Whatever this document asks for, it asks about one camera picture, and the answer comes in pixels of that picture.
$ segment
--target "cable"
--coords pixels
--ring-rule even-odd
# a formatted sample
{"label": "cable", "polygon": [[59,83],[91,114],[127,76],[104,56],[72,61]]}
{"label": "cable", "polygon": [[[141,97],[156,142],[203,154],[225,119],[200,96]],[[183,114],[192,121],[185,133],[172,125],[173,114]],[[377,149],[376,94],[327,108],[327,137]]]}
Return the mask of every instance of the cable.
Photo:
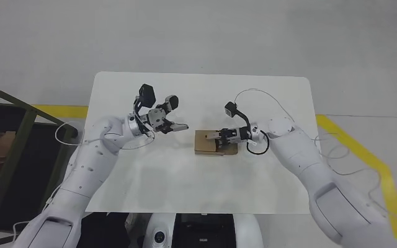
{"label": "cable", "polygon": [[267,134],[266,134],[264,131],[262,131],[262,130],[261,130],[261,133],[263,133],[264,136],[266,137],[266,141],[267,141],[266,150],[263,151],[263,152],[261,152],[261,153],[254,153],[253,151],[251,151],[251,150],[249,149],[249,143],[247,142],[247,150],[249,151],[249,153],[252,153],[252,154],[255,154],[255,155],[262,155],[262,154],[265,154],[265,153],[269,150],[269,146],[270,146],[269,137],[268,137]]}
{"label": "cable", "polygon": [[379,202],[377,202],[377,201],[372,197],[372,193],[373,193],[376,189],[378,189],[378,188],[380,187],[380,182],[381,182],[381,177],[380,177],[380,174],[379,174],[379,172],[378,172],[377,170],[372,169],[372,168],[370,168],[370,167],[367,167],[367,168],[362,168],[362,169],[359,169],[359,170],[356,170],[356,171],[353,171],[353,172],[340,173],[340,172],[336,171],[334,168],[332,168],[332,166],[331,166],[330,163],[329,163],[329,160],[330,160],[330,159],[340,159],[340,158],[346,157],[347,154],[348,154],[348,153],[347,153],[347,154],[345,154],[345,155],[343,155],[343,156],[341,156],[341,157],[331,157],[331,153],[333,153],[338,147],[341,147],[341,145],[337,145],[337,146],[333,147],[333,148],[328,152],[328,155],[326,156],[326,164],[329,166],[329,168],[330,168],[333,172],[335,172],[336,174],[341,175],[341,176],[353,175],[353,174],[356,174],[356,173],[359,173],[359,172],[362,172],[362,171],[367,171],[367,170],[371,170],[371,171],[376,172],[377,175],[378,175],[378,181],[377,181],[376,186],[374,186],[374,188],[372,188],[371,190],[368,191],[368,193],[367,193],[368,198],[370,199],[370,201],[371,201],[372,203],[374,203],[377,207],[381,208],[384,212],[388,213],[389,215],[397,216],[397,213],[394,213],[394,212],[392,212],[392,211],[387,210],[384,206],[382,206]]}
{"label": "cable", "polygon": [[13,235],[12,235],[12,242],[14,243],[15,240],[17,239],[17,229],[16,226],[18,224],[24,224],[24,223],[29,223],[30,221],[21,221],[21,222],[16,222],[15,224],[12,225],[12,231],[13,231]]}
{"label": "cable", "polygon": [[245,90],[241,91],[239,94],[236,95],[236,98],[234,98],[234,104],[236,103],[237,97],[238,97],[240,94],[242,94],[243,92],[246,92],[246,91],[259,91],[259,92],[263,92],[263,93],[267,94],[269,97],[273,98],[273,100],[275,100],[275,101],[279,104],[279,106],[281,107],[281,109],[284,110],[284,112],[291,118],[291,120],[292,120],[293,122],[295,122],[295,120],[292,118],[292,116],[286,111],[286,109],[281,105],[281,103],[280,103],[274,96],[272,96],[270,93],[268,93],[268,92],[266,92],[266,91],[263,91],[263,90],[261,90],[261,89],[251,88],[251,89],[245,89]]}
{"label": "cable", "polygon": [[[339,133],[325,133],[324,135],[339,135]],[[315,146],[317,146],[317,144],[316,144],[317,141],[327,140],[327,139],[318,139],[318,136],[319,136],[319,135],[317,135],[314,139],[311,139],[311,140],[314,141],[314,145],[315,145]],[[320,155],[322,155],[322,157],[325,157],[326,159],[342,159],[342,158],[344,158],[344,157],[346,157],[347,155],[350,154],[350,149],[347,148],[347,147],[345,147],[345,148],[347,149],[346,153],[343,154],[342,156],[339,156],[339,157],[329,157],[329,156],[327,156],[327,155],[324,155],[324,154],[321,153],[320,151],[318,151],[318,153],[320,153]]]}
{"label": "cable", "polygon": [[[79,144],[66,143],[66,142],[64,142],[64,141],[62,141],[62,140],[59,140],[58,137],[57,137],[57,135],[56,135],[56,134],[58,133],[58,131],[61,129],[62,126],[65,126],[66,124],[69,124],[69,123],[72,123],[72,121],[70,121],[70,122],[65,122],[64,124],[60,125],[60,126],[55,130],[55,139],[57,140],[57,142],[59,142],[59,143],[61,143],[61,144],[65,144],[65,145],[67,145],[67,146],[79,146],[79,145],[82,144],[81,141],[80,141]],[[85,129],[83,128],[82,140],[83,140],[83,137],[84,137],[84,132],[85,132]]]}

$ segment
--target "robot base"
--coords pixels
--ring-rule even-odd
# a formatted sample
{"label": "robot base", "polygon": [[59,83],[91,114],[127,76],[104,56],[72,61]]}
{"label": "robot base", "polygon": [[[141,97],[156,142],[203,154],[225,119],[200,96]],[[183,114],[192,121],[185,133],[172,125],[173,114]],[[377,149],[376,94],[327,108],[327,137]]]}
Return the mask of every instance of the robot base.
{"label": "robot base", "polygon": [[263,248],[254,215],[154,213],[143,248]]}

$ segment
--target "black panel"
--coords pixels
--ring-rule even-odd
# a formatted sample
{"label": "black panel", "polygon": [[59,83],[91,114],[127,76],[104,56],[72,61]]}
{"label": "black panel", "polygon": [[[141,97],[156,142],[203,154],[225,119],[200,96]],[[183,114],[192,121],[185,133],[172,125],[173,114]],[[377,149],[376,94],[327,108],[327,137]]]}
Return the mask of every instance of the black panel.
{"label": "black panel", "polygon": [[176,214],[172,248],[236,248],[233,215]]}
{"label": "black panel", "polygon": [[[54,138],[58,128],[35,123],[0,207],[0,229],[11,230],[19,221],[29,221],[41,210],[41,202],[61,146]],[[63,137],[65,129],[58,131]]]}
{"label": "black panel", "polygon": [[24,108],[10,105],[0,105],[0,133],[18,131],[20,123],[25,116]]}

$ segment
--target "white cable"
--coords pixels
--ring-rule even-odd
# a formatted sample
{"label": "white cable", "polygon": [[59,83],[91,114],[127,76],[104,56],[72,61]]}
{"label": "white cable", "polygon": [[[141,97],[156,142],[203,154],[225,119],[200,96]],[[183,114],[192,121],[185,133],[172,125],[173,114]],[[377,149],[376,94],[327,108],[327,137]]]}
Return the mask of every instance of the white cable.
{"label": "white cable", "polygon": [[259,92],[263,92],[263,93],[267,94],[269,97],[273,98],[273,100],[275,100],[275,101],[279,104],[279,106],[281,107],[281,109],[284,110],[284,112],[291,118],[291,120],[292,120],[293,122],[295,122],[295,120],[294,120],[294,119],[292,118],[292,116],[288,113],[288,111],[286,111],[286,109],[281,105],[281,103],[280,103],[274,96],[272,96],[270,93],[268,93],[268,92],[266,92],[266,91],[263,91],[263,90],[261,90],[261,89],[251,88],[251,89],[245,89],[245,90],[241,91],[239,94],[236,95],[236,98],[234,98],[234,103],[236,103],[237,97],[238,97],[240,94],[242,94],[243,92],[246,92],[246,91],[259,91]]}
{"label": "white cable", "polygon": [[[325,133],[324,135],[339,135],[339,133]],[[316,144],[317,141],[327,140],[327,139],[318,139],[318,137],[319,137],[319,135],[317,135],[314,139],[311,139],[311,140],[314,141],[314,145],[316,145],[316,146],[317,146],[317,144]],[[341,155],[341,156],[339,156],[339,157],[329,157],[329,156],[321,153],[320,151],[318,151],[318,152],[320,153],[320,155],[322,155],[322,157],[325,157],[326,159],[342,159],[342,158],[344,158],[344,157],[346,157],[347,155],[350,154],[350,149],[345,147],[345,146],[343,146],[343,147],[346,148],[346,153]]]}
{"label": "white cable", "polygon": [[57,137],[58,131],[61,129],[61,127],[62,127],[62,126],[65,126],[66,124],[69,124],[69,123],[73,123],[73,121],[65,122],[64,124],[60,125],[60,126],[55,130],[55,139],[57,140],[57,142],[59,142],[59,143],[61,143],[61,144],[65,144],[65,145],[67,145],[67,146],[79,146],[79,145],[81,145],[81,144],[83,143],[83,138],[84,138],[84,133],[85,133],[85,129],[84,129],[84,128],[83,128],[83,135],[82,135],[82,137],[81,137],[81,141],[80,141],[79,144],[66,143],[66,142],[64,142],[64,141],[62,141],[62,140],[59,140],[58,137]]}
{"label": "white cable", "polygon": [[342,175],[342,176],[353,175],[353,174],[356,174],[356,173],[359,173],[359,172],[362,172],[362,171],[366,171],[366,170],[375,171],[375,172],[377,173],[377,175],[378,175],[378,182],[377,182],[376,186],[374,186],[374,188],[372,188],[371,190],[368,191],[368,193],[367,193],[368,198],[370,199],[370,201],[371,201],[372,203],[374,203],[376,206],[378,206],[379,208],[381,208],[384,212],[388,213],[389,215],[397,216],[397,213],[387,210],[384,206],[382,206],[379,202],[377,202],[377,201],[372,197],[372,193],[373,193],[376,189],[378,189],[378,188],[380,187],[380,182],[381,182],[381,177],[380,177],[380,174],[379,174],[379,172],[378,172],[377,170],[372,169],[372,168],[370,168],[370,167],[367,167],[367,168],[359,169],[359,170],[356,170],[356,171],[353,171],[353,172],[340,173],[340,172],[334,170],[334,168],[332,168],[332,166],[331,166],[330,163],[329,163],[329,160],[330,160],[330,159],[340,159],[340,158],[346,157],[346,156],[348,155],[348,153],[347,153],[347,154],[345,154],[345,155],[343,155],[343,156],[341,156],[341,157],[331,157],[331,153],[333,153],[333,152],[336,150],[336,148],[338,148],[338,147],[340,147],[340,146],[341,146],[341,145],[335,146],[335,147],[333,147],[333,148],[328,152],[328,155],[326,156],[326,164],[329,166],[329,168],[331,168],[331,170],[332,170],[333,172],[335,172],[336,174]]}
{"label": "white cable", "polygon": [[12,235],[12,242],[14,243],[15,240],[17,239],[17,229],[16,226],[18,224],[24,224],[24,223],[29,223],[30,221],[21,221],[21,222],[16,222],[15,224],[12,225],[12,231],[14,232]]}

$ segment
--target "black cable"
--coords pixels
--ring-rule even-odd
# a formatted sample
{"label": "black cable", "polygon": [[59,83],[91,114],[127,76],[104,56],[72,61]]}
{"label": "black cable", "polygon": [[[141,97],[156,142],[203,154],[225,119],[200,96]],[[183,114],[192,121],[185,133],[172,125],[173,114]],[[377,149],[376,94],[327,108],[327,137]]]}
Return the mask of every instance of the black cable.
{"label": "black cable", "polygon": [[249,143],[247,142],[247,151],[249,151],[249,152],[252,153],[252,154],[255,154],[255,155],[262,155],[262,154],[265,154],[265,153],[269,150],[269,146],[270,146],[269,137],[268,137],[267,134],[266,134],[264,131],[262,131],[262,130],[261,130],[261,133],[263,133],[264,136],[266,137],[266,141],[267,141],[266,150],[263,151],[263,152],[261,152],[261,153],[254,153],[253,151],[251,151],[251,150],[249,149],[249,147],[248,147],[248,144],[249,144]]}

